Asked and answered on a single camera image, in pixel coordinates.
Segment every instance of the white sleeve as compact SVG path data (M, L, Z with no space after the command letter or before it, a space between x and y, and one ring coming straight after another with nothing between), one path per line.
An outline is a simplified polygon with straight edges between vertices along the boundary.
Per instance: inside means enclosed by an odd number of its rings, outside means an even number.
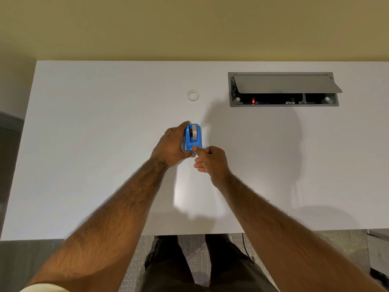
M24 288L20 292L69 292L60 286L53 284L35 284Z

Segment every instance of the leg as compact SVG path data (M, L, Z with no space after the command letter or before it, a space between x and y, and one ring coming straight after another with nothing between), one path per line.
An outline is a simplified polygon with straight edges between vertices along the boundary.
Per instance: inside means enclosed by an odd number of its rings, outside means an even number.
M176 235L157 236L135 291L199 291Z
M243 254L227 234L205 235L211 259L212 291L277 292L261 269Z

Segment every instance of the desk surface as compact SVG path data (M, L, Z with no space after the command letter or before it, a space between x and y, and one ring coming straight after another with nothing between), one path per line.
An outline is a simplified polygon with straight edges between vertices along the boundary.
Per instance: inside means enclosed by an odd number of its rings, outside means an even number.
M333 72L340 106L231 108L228 72ZM2 240L66 237L184 120L312 229L387 228L388 95L389 63L38 61ZM167 172L143 234L242 231L193 162Z

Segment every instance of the person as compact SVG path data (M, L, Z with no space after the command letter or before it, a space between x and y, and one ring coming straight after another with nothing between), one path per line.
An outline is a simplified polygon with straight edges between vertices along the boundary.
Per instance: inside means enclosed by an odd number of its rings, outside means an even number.
M117 291L165 172L185 158L185 127L169 128L151 157L67 238L28 282L32 291ZM226 199L280 291L385 291L314 232L234 176L224 151L193 147L194 167L208 173ZM276 288L227 235L206 235L209 287L193 281L177 236L159 236L137 291L266 291Z

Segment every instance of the black cable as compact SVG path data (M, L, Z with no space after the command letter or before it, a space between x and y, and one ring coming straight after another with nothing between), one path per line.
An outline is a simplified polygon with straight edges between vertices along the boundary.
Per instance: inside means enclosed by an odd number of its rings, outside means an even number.
M249 255L249 253L247 252L246 245L244 243L244 235L243 235L243 233L242 233L242 241L243 241L244 250L246 251L246 254L247 254L248 258L254 263L254 261L251 259L250 255Z

